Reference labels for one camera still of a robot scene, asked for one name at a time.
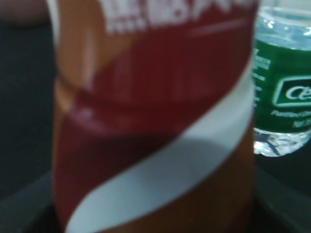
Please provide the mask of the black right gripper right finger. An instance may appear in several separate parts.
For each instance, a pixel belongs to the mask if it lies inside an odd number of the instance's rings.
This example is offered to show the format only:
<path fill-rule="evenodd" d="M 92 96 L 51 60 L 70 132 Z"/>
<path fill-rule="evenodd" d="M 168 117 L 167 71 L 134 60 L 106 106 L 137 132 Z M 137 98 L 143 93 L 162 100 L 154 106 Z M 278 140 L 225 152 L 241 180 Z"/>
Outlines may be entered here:
<path fill-rule="evenodd" d="M 260 205 L 292 233 L 311 231 L 311 197 L 256 168 L 256 197 Z"/>

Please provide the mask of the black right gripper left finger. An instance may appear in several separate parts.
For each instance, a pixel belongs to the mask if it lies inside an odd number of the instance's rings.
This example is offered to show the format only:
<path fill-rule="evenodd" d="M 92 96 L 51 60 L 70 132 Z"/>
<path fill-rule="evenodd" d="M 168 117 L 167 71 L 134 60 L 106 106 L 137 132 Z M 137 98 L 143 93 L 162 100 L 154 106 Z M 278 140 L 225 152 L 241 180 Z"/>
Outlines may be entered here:
<path fill-rule="evenodd" d="M 24 233 L 52 204 L 52 172 L 0 200 L 0 231 Z"/>

